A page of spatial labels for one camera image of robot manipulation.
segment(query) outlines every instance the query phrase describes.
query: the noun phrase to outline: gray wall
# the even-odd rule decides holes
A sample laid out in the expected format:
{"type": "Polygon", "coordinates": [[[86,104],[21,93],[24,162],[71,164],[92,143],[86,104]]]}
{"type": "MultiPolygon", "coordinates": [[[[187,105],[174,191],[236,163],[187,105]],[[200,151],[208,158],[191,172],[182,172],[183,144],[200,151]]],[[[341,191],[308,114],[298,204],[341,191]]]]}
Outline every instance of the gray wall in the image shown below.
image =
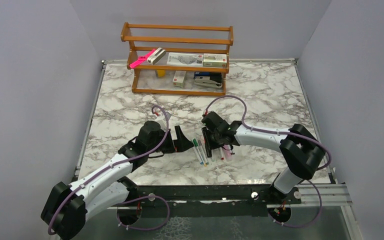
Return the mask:
{"type": "Polygon", "coordinates": [[[124,22],[233,26],[232,58],[298,58],[331,0],[70,1],[99,57],[110,60],[128,58],[124,22]]]}
{"type": "Polygon", "coordinates": [[[298,62],[364,239],[384,239],[384,0],[332,0],[298,62]]]}
{"type": "Polygon", "coordinates": [[[70,2],[0,0],[0,239],[47,239],[53,185],[70,181],[100,61],[70,2]]]}

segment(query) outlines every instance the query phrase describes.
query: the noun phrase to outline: green marker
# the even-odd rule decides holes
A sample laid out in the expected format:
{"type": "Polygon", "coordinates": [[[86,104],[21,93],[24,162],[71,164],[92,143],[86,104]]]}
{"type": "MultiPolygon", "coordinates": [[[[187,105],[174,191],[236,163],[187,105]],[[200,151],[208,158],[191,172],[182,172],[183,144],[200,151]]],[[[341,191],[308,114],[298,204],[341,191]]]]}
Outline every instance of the green marker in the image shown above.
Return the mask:
{"type": "Polygon", "coordinates": [[[198,147],[198,142],[197,142],[197,140],[195,138],[192,140],[192,143],[195,146],[193,148],[193,151],[195,152],[196,157],[201,162],[201,164],[203,164],[204,166],[207,166],[207,164],[205,163],[205,161],[202,158],[202,155],[201,155],[201,152],[200,152],[200,148],[198,147]]]}
{"type": "Polygon", "coordinates": [[[201,150],[202,159],[204,160],[204,163],[208,164],[207,155],[204,151],[204,147],[203,147],[203,144],[201,143],[201,140],[198,140],[198,146],[199,146],[199,150],[201,150]]]}

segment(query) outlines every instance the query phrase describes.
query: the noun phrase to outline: yellow object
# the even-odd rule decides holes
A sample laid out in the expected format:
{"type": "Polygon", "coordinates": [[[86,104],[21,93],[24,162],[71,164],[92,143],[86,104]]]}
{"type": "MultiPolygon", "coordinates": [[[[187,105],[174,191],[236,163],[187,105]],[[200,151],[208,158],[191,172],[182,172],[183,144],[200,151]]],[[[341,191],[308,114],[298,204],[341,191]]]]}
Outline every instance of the yellow object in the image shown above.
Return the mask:
{"type": "Polygon", "coordinates": [[[155,75],[156,75],[157,78],[164,77],[166,75],[166,70],[158,70],[158,69],[156,69],[155,70],[155,75]]]}

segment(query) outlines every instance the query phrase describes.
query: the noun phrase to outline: white box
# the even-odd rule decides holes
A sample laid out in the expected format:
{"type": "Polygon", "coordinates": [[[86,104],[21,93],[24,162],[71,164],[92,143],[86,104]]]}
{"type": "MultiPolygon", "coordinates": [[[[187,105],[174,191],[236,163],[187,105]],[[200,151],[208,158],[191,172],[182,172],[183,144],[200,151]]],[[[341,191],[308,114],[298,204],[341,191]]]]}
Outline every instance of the white box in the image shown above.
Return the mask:
{"type": "Polygon", "coordinates": [[[173,77],[173,85],[183,88],[183,82],[185,81],[186,71],[176,71],[173,77]]]}
{"type": "Polygon", "coordinates": [[[202,62],[204,67],[225,68],[228,64],[226,54],[205,53],[202,62]]]}

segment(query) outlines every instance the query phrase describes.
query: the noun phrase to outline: metal bolt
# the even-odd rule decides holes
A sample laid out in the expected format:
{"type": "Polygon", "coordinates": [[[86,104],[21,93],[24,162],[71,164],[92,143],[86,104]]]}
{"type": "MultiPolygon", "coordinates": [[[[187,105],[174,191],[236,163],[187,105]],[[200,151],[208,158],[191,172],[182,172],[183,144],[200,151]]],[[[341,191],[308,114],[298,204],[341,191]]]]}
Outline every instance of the metal bolt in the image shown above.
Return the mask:
{"type": "Polygon", "coordinates": [[[256,193],[255,191],[253,191],[251,193],[251,198],[254,199],[254,200],[257,200],[258,199],[258,193],[256,193]]]}
{"type": "Polygon", "coordinates": [[[293,196],[294,196],[296,199],[301,199],[301,192],[299,192],[299,191],[295,191],[295,192],[293,193],[293,196]]]}
{"type": "Polygon", "coordinates": [[[155,200],[155,197],[150,197],[148,198],[151,202],[155,200]]]}

